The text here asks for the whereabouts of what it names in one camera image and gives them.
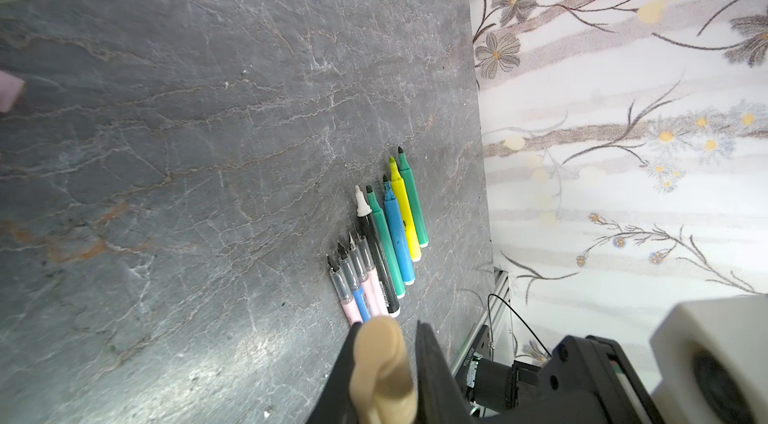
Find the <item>green highlighter marker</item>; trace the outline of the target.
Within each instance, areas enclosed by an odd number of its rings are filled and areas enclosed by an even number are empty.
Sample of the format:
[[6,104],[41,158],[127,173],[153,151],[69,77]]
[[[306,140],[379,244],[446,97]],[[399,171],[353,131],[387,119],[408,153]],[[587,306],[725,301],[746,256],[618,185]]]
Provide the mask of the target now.
[[387,265],[393,282],[395,294],[398,299],[402,299],[405,296],[405,284],[402,279],[402,275],[399,268],[399,263],[396,257],[395,249],[389,232],[389,227],[382,207],[379,205],[373,187],[371,185],[366,186],[366,196],[369,206],[372,209],[373,217],[375,221],[376,230],[379,235],[379,241],[381,243],[384,255],[387,260]]
[[418,189],[404,149],[398,147],[399,172],[404,180],[407,196],[410,203],[411,214],[417,233],[418,242],[421,248],[426,248],[429,244],[428,232],[426,229],[424,214],[418,194]]

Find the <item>blue highlighter marker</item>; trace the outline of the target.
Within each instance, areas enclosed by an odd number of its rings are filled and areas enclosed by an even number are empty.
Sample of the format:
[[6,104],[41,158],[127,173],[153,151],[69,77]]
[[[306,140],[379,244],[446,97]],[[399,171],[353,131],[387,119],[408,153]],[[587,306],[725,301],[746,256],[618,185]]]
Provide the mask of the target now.
[[399,204],[386,174],[383,175],[382,182],[385,214],[400,274],[404,284],[410,286],[415,282],[415,275]]

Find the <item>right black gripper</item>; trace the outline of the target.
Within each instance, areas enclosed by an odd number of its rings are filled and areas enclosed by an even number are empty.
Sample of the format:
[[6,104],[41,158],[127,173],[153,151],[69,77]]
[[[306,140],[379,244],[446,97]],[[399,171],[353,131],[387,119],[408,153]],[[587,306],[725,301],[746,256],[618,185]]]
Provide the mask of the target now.
[[489,410],[477,423],[662,423],[650,394],[618,342],[565,337],[543,366],[490,359],[473,344],[456,376],[466,402]]

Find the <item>blue pen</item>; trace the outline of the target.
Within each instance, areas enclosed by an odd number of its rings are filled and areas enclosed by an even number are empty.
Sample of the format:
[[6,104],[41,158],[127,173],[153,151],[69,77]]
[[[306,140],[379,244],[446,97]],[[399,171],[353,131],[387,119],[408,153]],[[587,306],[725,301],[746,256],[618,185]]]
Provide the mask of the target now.
[[354,297],[354,300],[358,307],[358,311],[360,313],[362,321],[367,322],[370,319],[371,315],[368,309],[364,290],[361,287],[360,282],[358,280],[356,271],[351,261],[349,251],[344,247],[344,245],[340,241],[337,242],[337,253],[339,257],[340,267],[343,271],[347,285]]

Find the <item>tan pen cap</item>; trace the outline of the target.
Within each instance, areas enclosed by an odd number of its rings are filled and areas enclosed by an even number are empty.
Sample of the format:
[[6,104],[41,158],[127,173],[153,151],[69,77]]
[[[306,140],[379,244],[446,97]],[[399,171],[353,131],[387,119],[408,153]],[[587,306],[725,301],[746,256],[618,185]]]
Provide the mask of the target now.
[[354,339],[353,361],[348,389],[358,421],[413,423],[417,390],[398,323],[376,316],[363,324]]

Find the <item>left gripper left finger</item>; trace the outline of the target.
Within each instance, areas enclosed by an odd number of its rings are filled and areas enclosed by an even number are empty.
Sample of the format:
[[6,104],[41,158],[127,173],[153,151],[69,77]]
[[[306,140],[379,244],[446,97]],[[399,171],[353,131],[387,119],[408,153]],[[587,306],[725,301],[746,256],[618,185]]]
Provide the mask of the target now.
[[334,362],[323,390],[305,421],[306,424],[357,423],[358,418],[349,395],[354,369],[354,343],[362,323],[354,323]]

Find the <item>black white pen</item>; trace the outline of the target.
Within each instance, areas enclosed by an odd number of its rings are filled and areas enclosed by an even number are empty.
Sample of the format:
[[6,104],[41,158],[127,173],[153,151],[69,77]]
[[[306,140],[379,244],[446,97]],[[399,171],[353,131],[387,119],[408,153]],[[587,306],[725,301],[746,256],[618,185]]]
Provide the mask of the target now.
[[373,221],[372,208],[366,201],[359,185],[354,186],[354,193],[357,205],[356,214],[358,228],[360,229],[361,235],[367,240],[373,266],[377,272],[379,291],[383,299],[381,307],[382,312],[388,314],[392,318],[396,318],[400,315],[401,307],[395,294],[386,259],[381,250],[378,234]]

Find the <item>yellow highlighter marker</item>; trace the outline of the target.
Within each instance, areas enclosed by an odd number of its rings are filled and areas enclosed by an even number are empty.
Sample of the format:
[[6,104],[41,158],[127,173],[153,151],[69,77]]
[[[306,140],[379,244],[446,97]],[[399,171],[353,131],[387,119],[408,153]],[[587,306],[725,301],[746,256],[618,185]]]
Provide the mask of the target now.
[[421,260],[422,252],[415,229],[405,181],[400,175],[396,161],[392,156],[389,157],[389,168],[391,187],[398,201],[410,258],[413,262],[418,262]]

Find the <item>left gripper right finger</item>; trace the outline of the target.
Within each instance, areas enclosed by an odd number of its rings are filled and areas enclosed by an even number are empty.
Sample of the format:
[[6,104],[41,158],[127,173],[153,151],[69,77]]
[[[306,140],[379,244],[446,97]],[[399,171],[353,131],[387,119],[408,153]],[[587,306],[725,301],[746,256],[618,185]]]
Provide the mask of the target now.
[[416,423],[473,423],[470,408],[448,367],[432,327],[416,328],[418,408]]

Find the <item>pink speckled pen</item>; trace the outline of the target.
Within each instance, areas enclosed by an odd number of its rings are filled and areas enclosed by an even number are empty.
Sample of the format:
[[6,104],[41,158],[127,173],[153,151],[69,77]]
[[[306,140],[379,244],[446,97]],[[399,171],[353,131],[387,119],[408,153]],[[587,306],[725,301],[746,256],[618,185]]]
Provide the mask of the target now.
[[362,256],[363,266],[366,270],[366,275],[368,276],[367,281],[369,282],[369,287],[373,294],[373,303],[375,307],[373,313],[375,315],[388,315],[387,303],[380,285],[378,272],[373,261],[368,241],[364,235],[357,233],[356,243]]

